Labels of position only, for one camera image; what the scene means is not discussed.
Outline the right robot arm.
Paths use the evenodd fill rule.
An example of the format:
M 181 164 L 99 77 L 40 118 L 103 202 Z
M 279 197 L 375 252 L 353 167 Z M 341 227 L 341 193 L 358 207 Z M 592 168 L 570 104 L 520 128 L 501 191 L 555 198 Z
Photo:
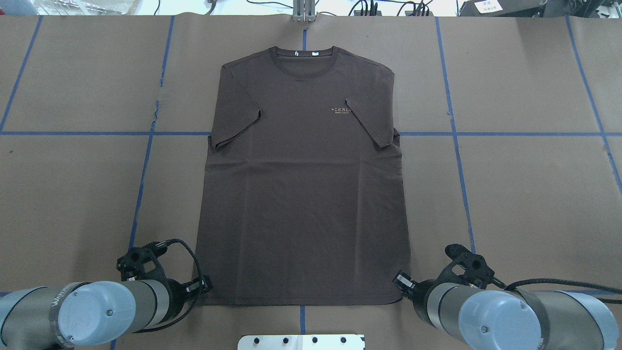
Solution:
M 621 330 L 586 293 L 480 289 L 441 279 L 393 279 L 422 321 L 472 350 L 615 350 Z

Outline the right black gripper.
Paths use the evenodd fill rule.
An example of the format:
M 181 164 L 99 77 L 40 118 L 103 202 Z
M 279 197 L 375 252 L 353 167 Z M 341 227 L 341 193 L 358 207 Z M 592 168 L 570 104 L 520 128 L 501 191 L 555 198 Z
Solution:
M 415 307 L 425 306 L 428 292 L 426 283 L 413 283 L 410 275 L 404 270 L 399 270 L 394 277 L 394 284 L 401 290 L 402 296 L 411 301 Z

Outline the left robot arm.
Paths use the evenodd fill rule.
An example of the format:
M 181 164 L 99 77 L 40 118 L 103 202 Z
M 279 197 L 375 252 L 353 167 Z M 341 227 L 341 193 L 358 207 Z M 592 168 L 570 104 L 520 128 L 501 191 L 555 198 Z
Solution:
M 72 350 L 131 333 L 158 332 L 212 288 L 209 277 L 38 286 L 1 297 L 3 350 Z

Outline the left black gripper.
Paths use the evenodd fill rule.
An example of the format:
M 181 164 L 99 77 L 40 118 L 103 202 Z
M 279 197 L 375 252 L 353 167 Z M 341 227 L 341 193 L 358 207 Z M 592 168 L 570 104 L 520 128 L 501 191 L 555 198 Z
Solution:
M 185 303 L 195 301 L 199 289 L 200 293 L 208 293 L 213 289 L 213 284 L 208 275 L 202 275 L 200 278 L 200 284 L 197 280 L 189 281 L 187 283 L 180 283 L 174 279 L 168 279 L 169 287 L 169 301 L 170 304 L 175 307 L 181 307 Z

